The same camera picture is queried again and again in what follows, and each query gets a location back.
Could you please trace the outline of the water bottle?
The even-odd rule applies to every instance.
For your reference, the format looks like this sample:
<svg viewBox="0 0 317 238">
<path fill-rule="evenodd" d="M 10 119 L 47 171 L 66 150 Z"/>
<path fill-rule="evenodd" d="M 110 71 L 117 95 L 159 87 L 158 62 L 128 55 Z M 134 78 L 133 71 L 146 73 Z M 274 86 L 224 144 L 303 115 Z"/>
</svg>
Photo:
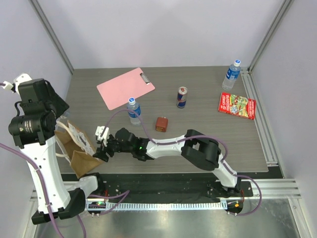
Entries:
<svg viewBox="0 0 317 238">
<path fill-rule="evenodd" d="M 239 59 L 236 59 L 235 62 L 231 64 L 228 68 L 228 71 L 222 83 L 222 88 L 224 90 L 231 90 L 233 88 L 241 71 L 240 64 L 241 61 Z"/>
<path fill-rule="evenodd" d="M 140 104 L 136 102 L 135 98 L 131 97 L 128 99 L 127 110 L 131 124 L 134 126 L 140 126 L 141 107 Z"/>
</svg>

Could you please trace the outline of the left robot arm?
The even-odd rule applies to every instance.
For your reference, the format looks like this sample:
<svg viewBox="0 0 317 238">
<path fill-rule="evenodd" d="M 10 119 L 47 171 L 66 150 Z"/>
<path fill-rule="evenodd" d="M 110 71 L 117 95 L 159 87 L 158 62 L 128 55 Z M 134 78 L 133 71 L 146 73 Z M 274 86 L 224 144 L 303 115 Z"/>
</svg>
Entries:
<svg viewBox="0 0 317 238">
<path fill-rule="evenodd" d="M 15 103 L 24 112 L 14 117 L 9 133 L 21 153 L 26 156 L 38 196 L 38 209 L 32 216 L 34 225 L 69 219 L 85 210 L 86 199 L 102 197 L 106 186 L 99 173 L 87 174 L 68 191 L 64 186 L 55 149 L 56 120 L 69 105 L 45 79 L 32 79 L 23 73 L 9 89 L 21 100 Z"/>
</svg>

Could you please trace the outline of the red bull can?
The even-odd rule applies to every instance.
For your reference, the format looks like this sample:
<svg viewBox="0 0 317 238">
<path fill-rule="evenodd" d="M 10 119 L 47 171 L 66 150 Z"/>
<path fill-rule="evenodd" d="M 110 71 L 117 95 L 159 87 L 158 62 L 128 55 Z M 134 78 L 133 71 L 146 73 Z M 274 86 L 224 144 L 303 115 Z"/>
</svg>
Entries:
<svg viewBox="0 0 317 238">
<path fill-rule="evenodd" d="M 184 108 L 186 106 L 188 96 L 188 89 L 186 87 L 179 87 L 177 91 L 177 107 Z"/>
</svg>

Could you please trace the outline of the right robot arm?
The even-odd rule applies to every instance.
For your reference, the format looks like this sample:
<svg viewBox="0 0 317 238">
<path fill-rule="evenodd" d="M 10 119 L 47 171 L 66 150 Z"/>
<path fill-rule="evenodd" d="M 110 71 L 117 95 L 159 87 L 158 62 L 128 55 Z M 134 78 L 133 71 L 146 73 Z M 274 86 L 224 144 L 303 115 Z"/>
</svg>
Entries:
<svg viewBox="0 0 317 238">
<path fill-rule="evenodd" d="M 196 130 L 189 129 L 186 134 L 170 139 L 149 139 L 137 137 L 122 128 L 115 135 L 107 132 L 95 133 L 98 148 L 94 158 L 107 162 L 115 153 L 130 153 L 139 161 L 154 160 L 161 157 L 182 157 L 194 167 L 211 172 L 217 181 L 207 183 L 207 193 L 212 198 L 253 196 L 251 184 L 242 183 L 228 163 L 224 160 L 219 141 Z"/>
</svg>

